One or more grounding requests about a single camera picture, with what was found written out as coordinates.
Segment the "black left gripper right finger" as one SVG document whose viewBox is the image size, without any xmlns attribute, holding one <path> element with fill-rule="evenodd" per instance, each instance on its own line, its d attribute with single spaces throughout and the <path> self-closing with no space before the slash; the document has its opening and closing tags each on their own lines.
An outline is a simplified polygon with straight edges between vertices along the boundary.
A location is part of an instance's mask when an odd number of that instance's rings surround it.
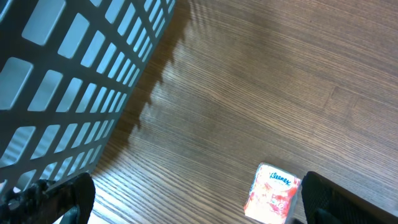
<svg viewBox="0 0 398 224">
<path fill-rule="evenodd" d="M 397 216 L 313 171 L 302 180 L 302 202 L 308 224 L 397 224 Z"/>
</svg>

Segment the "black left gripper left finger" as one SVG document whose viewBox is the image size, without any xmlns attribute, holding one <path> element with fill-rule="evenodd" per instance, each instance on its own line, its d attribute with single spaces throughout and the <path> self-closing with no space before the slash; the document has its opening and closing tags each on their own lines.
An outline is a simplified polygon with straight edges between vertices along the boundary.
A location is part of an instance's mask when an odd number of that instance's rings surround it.
<svg viewBox="0 0 398 224">
<path fill-rule="evenodd" d="M 1 223 L 87 224 L 95 201 L 95 185 L 87 172 L 56 185 L 40 179 L 24 191 L 1 198 Z"/>
</svg>

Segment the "orange Kleenex tissue pack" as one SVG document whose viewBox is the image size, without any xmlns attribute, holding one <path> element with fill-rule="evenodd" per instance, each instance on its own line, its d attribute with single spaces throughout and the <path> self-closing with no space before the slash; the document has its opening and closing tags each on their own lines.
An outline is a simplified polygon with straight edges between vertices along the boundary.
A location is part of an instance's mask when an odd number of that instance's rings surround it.
<svg viewBox="0 0 398 224">
<path fill-rule="evenodd" d="M 302 180 L 276 166 L 260 163 L 244 205 L 245 216 L 266 224 L 286 224 Z"/>
</svg>

